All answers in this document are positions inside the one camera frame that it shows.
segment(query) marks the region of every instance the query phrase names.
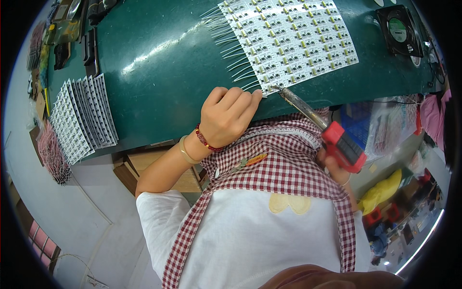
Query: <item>blue plastic crate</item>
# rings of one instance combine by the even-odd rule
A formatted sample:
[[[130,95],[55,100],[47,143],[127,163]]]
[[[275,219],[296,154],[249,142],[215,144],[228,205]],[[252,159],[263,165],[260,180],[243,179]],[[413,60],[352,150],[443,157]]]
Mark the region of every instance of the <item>blue plastic crate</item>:
[[[343,129],[362,149],[366,148],[371,122],[371,101],[342,105],[340,119]]]

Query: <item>hand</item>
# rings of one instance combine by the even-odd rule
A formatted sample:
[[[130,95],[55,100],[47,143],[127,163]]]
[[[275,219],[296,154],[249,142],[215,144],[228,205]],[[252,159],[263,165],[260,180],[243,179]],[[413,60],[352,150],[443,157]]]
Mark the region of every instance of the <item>hand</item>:
[[[327,167],[330,177],[339,185],[344,185],[350,178],[350,173],[339,167],[333,156],[326,157],[326,150],[321,148],[316,155],[316,163],[324,169]]]
[[[239,87],[214,88],[201,110],[199,131],[207,143],[221,148],[237,140],[249,126],[261,98],[260,89],[250,94]]]

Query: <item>bracelet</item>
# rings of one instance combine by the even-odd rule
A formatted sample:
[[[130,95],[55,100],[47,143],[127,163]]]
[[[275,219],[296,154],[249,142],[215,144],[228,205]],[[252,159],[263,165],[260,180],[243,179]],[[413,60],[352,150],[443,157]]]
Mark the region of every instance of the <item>bracelet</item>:
[[[345,186],[346,184],[348,184],[350,182],[350,179],[351,179],[351,173],[348,176],[348,180],[342,185],[342,187]]]
[[[210,145],[207,143],[207,141],[205,140],[204,136],[203,136],[203,135],[201,134],[201,132],[199,131],[199,125],[200,125],[200,124],[201,124],[201,123],[198,123],[198,124],[196,125],[195,130],[196,130],[196,135],[197,135],[197,137],[199,138],[199,140],[202,142],[202,144],[203,144],[204,146],[206,146],[208,149],[210,149],[211,151],[213,151],[213,152],[219,152],[219,151],[221,151],[223,148],[214,148],[214,147],[210,146]]]
[[[190,163],[190,164],[198,164],[200,163],[201,161],[200,160],[193,160],[189,154],[186,152],[186,150],[184,149],[184,139],[187,137],[187,135],[184,135],[181,139],[180,139],[180,151],[181,151],[181,154],[183,155],[184,159]]]

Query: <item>white t-shirt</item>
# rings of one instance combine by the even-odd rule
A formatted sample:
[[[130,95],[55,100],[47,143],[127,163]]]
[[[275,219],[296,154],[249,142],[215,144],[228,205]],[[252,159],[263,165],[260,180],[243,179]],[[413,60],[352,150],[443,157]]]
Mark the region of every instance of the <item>white t-shirt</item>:
[[[258,288],[283,269],[314,264],[340,272],[340,242],[332,201],[311,198],[302,215],[269,208],[272,193],[219,190],[213,193],[189,250],[180,289]],[[162,279],[173,242],[189,212],[178,191],[142,193],[136,205],[151,254]],[[355,271],[367,272],[371,250],[361,221],[356,228]]]

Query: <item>yellow bag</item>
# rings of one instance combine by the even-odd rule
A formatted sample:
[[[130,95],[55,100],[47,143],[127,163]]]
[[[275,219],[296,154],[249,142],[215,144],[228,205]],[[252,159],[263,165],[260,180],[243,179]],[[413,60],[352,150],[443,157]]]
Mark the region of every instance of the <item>yellow bag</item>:
[[[400,183],[401,169],[396,170],[389,178],[378,182],[370,188],[358,203],[358,208],[363,211],[363,216],[372,212],[378,204],[388,200],[396,193]]]

